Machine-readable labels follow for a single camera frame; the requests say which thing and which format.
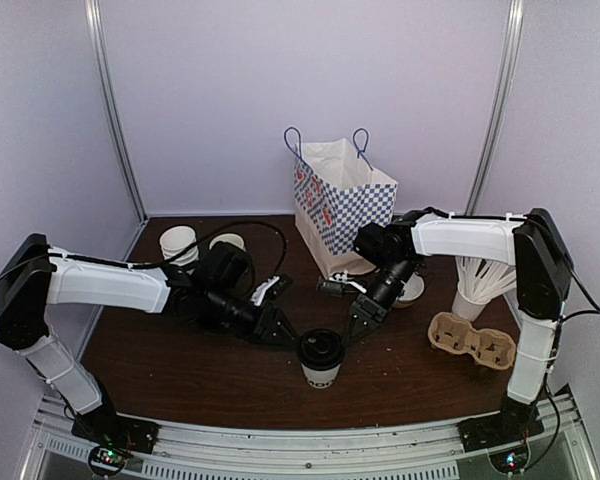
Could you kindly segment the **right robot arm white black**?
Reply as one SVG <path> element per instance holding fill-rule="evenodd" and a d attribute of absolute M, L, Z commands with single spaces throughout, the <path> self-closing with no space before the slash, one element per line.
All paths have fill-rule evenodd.
<path fill-rule="evenodd" d="M 426 256 L 493 260 L 514 269 L 521 334 L 507 392 L 492 430 L 515 440 L 531 424 L 531 412 L 559 350 L 564 308 L 582 282 L 550 213 L 534 208 L 521 217 L 456 216 L 433 207 L 412 210 L 386 226 L 358 230 L 353 250 L 378 268 L 366 291 L 349 307 L 343 343 L 350 346 L 377 330 Z"/>

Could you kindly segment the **white paper coffee cup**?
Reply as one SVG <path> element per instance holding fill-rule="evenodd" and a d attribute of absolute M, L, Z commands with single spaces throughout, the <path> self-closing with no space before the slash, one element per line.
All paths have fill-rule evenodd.
<path fill-rule="evenodd" d="M 336 380 L 342 362 L 301 363 L 306 382 L 313 388 L 329 388 Z"/>

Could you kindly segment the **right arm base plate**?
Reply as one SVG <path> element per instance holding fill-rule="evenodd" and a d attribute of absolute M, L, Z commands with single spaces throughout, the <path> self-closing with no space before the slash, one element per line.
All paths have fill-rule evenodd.
<path fill-rule="evenodd" d="M 544 432 L 541 420 L 529 420 L 522 426 L 515 426 L 505 424 L 500 413 L 468 418 L 459 422 L 457 428 L 466 453 L 521 442 L 528 436 Z"/>

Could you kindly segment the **black plastic cup lid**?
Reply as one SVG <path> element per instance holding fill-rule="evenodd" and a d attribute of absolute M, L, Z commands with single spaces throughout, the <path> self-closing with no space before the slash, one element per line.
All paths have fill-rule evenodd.
<path fill-rule="evenodd" d="M 298 342 L 296 355 L 300 363 L 312 370 L 326 371 L 339 366 L 345 358 L 341 335 L 330 329 L 312 329 Z"/>

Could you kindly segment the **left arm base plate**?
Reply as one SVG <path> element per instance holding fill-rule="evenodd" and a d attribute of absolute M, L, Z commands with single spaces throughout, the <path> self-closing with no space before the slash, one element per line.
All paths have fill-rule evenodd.
<path fill-rule="evenodd" d="M 159 425 L 130 417 L 95 418 L 79 416 L 71 428 L 79 438 L 120 452 L 151 454 L 158 438 Z"/>

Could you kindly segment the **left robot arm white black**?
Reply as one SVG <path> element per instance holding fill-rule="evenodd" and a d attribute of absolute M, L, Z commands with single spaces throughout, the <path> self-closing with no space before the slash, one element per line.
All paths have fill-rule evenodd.
<path fill-rule="evenodd" d="M 0 344 L 18 352 L 53 386 L 75 421 L 103 444 L 117 442 L 124 424 L 105 387 L 61 343 L 45 319 L 49 305 L 86 304 L 148 314 L 200 317 L 251 344 L 294 349 L 298 335 L 268 298 L 284 284 L 274 274 L 249 298 L 234 289 L 253 260 L 219 241 L 201 259 L 128 263 L 70 253 L 31 234 L 0 273 Z"/>

